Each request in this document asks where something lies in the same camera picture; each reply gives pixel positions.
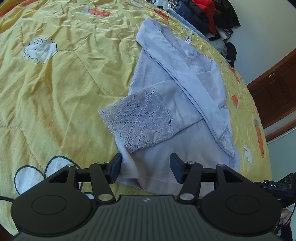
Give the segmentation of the person's hand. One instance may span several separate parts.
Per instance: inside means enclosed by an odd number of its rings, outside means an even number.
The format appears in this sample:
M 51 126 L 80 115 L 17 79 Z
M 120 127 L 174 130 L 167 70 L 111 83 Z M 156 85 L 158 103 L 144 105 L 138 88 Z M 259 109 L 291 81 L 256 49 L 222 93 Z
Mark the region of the person's hand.
M 283 210 L 281 211 L 280 219 L 281 219 L 284 223 L 286 223 L 286 222 L 289 220 L 291 214 L 292 214 L 292 212 L 291 212 L 290 210 L 288 210 L 288 209 L 283 209 Z

